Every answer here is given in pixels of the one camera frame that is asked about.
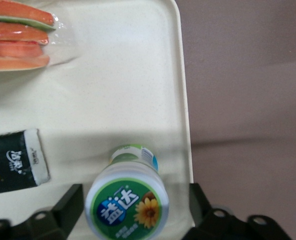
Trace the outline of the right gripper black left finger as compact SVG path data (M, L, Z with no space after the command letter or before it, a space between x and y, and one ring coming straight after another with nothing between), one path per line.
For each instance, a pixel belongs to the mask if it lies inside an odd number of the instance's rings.
M37 211L14 226L0 219L0 240L66 240L83 209L83 185L73 184L50 210Z

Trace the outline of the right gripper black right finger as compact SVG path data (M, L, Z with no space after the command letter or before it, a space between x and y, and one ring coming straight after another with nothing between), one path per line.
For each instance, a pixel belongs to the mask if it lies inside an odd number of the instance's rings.
M242 221L211 206L198 183L189 184L189 208L195 226L185 233L184 240L291 240L271 217L255 214Z

